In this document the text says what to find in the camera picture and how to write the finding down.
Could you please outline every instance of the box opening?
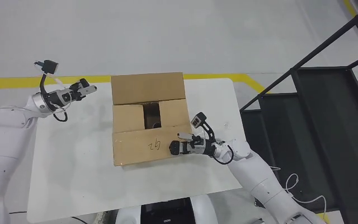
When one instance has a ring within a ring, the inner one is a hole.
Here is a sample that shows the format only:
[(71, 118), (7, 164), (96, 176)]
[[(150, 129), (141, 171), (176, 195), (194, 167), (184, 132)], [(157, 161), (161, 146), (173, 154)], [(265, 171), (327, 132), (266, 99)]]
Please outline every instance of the box opening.
[(150, 103), (143, 104), (143, 112), (144, 112), (145, 129), (162, 127), (159, 102), (150, 102)]

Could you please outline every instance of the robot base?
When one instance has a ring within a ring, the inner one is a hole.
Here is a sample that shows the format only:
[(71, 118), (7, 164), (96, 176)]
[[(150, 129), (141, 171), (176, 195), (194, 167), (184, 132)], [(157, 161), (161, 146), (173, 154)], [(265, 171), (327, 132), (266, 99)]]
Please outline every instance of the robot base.
[(208, 195), (170, 200), (118, 211), (116, 224), (218, 224)]

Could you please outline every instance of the box flap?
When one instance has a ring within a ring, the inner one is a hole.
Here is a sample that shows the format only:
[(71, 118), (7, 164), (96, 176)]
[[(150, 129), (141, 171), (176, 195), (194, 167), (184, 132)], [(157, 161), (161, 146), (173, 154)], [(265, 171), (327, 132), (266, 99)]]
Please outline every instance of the box flap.
[(144, 130), (143, 106), (113, 106), (113, 132), (128, 132), (131, 130)]
[(189, 124), (189, 113), (186, 100), (160, 101), (159, 109), (161, 112), (162, 127), (172, 127)]
[(190, 133), (190, 125), (137, 130), (113, 134), (114, 165), (121, 166), (169, 158), (169, 145), (177, 133)]
[(183, 73), (111, 76), (114, 105), (185, 99)]

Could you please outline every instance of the white table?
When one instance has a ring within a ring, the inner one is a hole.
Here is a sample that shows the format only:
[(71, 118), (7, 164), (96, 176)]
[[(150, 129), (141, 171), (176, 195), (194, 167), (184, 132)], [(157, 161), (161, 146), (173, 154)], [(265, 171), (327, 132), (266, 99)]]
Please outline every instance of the white table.
[[(202, 155), (115, 167), (111, 86), (96, 86), (96, 93), (71, 105), (66, 123), (39, 120), (27, 208), (30, 222), (241, 188), (227, 166)], [(217, 138), (245, 139), (231, 80), (185, 80), (185, 90), (191, 118), (202, 111)]]

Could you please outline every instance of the stair step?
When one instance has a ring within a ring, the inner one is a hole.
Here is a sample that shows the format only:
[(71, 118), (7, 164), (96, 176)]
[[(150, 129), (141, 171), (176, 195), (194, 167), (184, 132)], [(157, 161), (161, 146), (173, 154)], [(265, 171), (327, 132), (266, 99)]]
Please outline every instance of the stair step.
[[(285, 187), (287, 178), (296, 173), (300, 181), (290, 190), (295, 198), (308, 201), (324, 195), (327, 210), (338, 210), (298, 95), (266, 94), (259, 103), (275, 162), (281, 168), (278, 174), (282, 186)], [(294, 183), (295, 178), (291, 178), (288, 187)], [(302, 206), (314, 212), (324, 210), (321, 199)]]
[(276, 166), (261, 110), (245, 110), (241, 114), (246, 140), (251, 149), (270, 166)]
[(317, 149), (335, 183), (347, 223), (358, 220), (358, 84), (350, 69), (301, 68), (293, 71), (303, 109), (310, 118)]

